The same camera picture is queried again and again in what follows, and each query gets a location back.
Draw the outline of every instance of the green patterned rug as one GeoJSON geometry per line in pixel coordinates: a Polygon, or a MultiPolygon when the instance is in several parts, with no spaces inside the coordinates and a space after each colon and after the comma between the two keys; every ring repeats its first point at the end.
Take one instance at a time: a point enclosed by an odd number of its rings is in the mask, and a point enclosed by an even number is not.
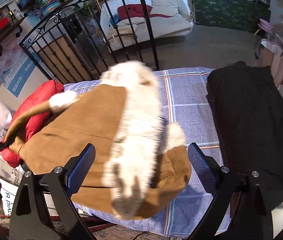
{"type": "Polygon", "coordinates": [[[259,18],[269,22],[270,10],[246,0],[193,0],[197,25],[254,33],[259,18]]]}

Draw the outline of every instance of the blanket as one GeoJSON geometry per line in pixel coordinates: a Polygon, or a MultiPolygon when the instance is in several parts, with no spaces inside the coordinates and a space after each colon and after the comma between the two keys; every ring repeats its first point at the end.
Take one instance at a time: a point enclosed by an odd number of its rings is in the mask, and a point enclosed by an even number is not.
{"type": "MultiPolygon", "coordinates": [[[[147,12],[148,12],[149,18],[157,17],[157,16],[164,17],[164,18],[169,18],[170,17],[170,16],[167,16],[167,15],[164,15],[164,14],[150,14],[150,12],[152,10],[152,7],[149,6],[149,5],[146,5],[146,8],[147,8],[147,12]]],[[[128,5],[126,5],[126,8],[125,8],[124,5],[120,6],[118,8],[118,15],[119,15],[119,20],[120,21],[128,19],[128,16],[130,18],[133,18],[133,17],[145,17],[145,14],[143,12],[141,4],[128,4],[128,5]]]]}
{"type": "MultiPolygon", "coordinates": [[[[189,146],[196,142],[205,155],[213,157],[221,166],[222,156],[219,140],[209,104],[206,99],[207,77],[212,69],[179,68],[155,72],[160,84],[160,100],[163,117],[167,122],[179,122],[186,133],[189,146]]],[[[99,80],[66,84],[65,90],[84,93],[96,87],[99,80]]],[[[119,220],[108,213],[100,212],[75,203],[80,210],[130,229],[149,231],[169,237],[187,238],[198,225],[213,196],[207,193],[194,168],[187,187],[156,215],[143,220],[119,220]]],[[[230,223],[228,209],[218,233],[230,223]]]]}

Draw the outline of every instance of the blue clamp pad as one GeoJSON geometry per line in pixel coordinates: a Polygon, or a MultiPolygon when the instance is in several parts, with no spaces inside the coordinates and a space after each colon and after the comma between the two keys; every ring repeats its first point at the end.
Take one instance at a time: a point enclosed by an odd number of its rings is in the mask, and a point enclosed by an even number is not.
{"type": "Polygon", "coordinates": [[[65,165],[65,169],[67,169],[65,185],[68,197],[79,191],[95,157],[95,147],[92,144],[87,144],[78,157],[71,158],[65,165]]]}
{"type": "Polygon", "coordinates": [[[188,159],[203,184],[205,191],[214,196],[216,194],[216,178],[205,160],[205,155],[196,143],[189,145],[188,159]]]}

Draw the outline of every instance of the cable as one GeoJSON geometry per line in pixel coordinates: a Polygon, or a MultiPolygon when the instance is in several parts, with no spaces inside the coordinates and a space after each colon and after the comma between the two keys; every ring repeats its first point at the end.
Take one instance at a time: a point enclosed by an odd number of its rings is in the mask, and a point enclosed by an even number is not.
{"type": "Polygon", "coordinates": [[[147,233],[147,232],[148,232],[148,231],[144,231],[144,232],[140,233],[139,235],[136,235],[133,240],[136,240],[138,236],[141,236],[141,235],[143,235],[144,233],[147,233]]]}

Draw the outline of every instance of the black jacket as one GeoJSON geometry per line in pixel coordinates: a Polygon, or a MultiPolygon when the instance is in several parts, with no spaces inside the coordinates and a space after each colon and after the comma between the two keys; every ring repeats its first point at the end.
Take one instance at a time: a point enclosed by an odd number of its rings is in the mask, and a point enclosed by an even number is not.
{"type": "Polygon", "coordinates": [[[207,90],[225,165],[258,171],[264,202],[274,209],[283,201],[283,98],[270,67],[216,69],[207,90]]]}

